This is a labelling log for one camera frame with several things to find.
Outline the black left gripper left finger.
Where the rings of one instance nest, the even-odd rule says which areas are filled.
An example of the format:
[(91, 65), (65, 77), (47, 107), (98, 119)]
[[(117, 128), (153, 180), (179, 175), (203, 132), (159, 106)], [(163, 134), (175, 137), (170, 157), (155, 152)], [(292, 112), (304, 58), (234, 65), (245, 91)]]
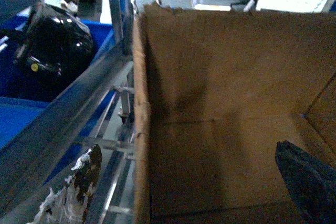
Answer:
[(101, 164), (101, 147), (95, 144), (76, 160), (71, 168), (72, 174), (64, 179), (60, 190), (54, 192), (49, 189), (31, 223), (85, 223)]

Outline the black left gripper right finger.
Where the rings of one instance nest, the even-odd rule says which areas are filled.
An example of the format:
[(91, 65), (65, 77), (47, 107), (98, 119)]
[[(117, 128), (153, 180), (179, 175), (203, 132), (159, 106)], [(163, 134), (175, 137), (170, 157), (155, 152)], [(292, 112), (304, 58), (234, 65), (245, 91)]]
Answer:
[(335, 223), (335, 169), (289, 141), (275, 162), (304, 223)]

